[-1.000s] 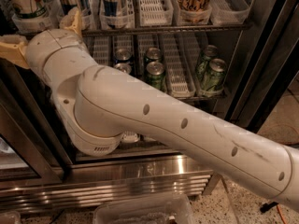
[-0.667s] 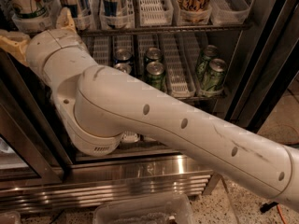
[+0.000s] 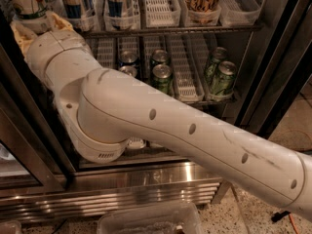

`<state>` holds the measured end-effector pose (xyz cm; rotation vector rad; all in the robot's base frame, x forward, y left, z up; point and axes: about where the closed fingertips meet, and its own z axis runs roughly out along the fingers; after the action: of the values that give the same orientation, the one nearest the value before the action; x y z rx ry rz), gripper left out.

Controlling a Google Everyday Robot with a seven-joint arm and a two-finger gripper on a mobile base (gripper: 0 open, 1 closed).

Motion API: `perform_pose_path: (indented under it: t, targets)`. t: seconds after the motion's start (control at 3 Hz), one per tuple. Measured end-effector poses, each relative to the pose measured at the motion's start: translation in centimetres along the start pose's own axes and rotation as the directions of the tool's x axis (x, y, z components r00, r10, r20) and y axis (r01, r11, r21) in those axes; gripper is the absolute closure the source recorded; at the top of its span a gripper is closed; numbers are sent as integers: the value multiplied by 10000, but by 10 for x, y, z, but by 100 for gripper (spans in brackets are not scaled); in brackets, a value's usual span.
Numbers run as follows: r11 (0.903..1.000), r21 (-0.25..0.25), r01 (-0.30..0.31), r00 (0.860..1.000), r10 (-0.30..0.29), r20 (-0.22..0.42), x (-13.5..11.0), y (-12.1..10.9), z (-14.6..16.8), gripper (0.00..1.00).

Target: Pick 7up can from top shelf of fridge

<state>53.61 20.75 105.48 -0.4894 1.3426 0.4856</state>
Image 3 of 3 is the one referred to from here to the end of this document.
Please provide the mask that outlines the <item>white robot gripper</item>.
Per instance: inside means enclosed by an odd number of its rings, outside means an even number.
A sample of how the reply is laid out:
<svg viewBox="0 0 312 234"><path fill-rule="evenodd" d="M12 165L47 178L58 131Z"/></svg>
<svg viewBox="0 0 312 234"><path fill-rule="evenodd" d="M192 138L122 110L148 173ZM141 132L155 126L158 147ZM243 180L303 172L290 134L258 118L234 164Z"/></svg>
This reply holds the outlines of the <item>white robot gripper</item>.
<svg viewBox="0 0 312 234"><path fill-rule="evenodd" d="M72 24L54 12L48 13L53 31L38 35L14 20L10 27L23 57L32 73L41 81L45 80L45 71L50 61L58 54L72 49L91 53L85 39L73 30Z"/></svg>

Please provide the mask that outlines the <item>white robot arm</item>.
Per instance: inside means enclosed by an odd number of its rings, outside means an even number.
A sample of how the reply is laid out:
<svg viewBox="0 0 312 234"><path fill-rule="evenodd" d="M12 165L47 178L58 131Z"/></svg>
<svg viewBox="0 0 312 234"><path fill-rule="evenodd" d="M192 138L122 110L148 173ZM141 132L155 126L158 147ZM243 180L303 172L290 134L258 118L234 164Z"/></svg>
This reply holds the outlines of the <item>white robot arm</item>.
<svg viewBox="0 0 312 234"><path fill-rule="evenodd" d="M156 142L237 184L262 201L312 220L312 157L223 122L101 66L69 22L49 14L52 28L13 31L32 73L54 94L76 150L95 161L120 155L130 137Z"/></svg>

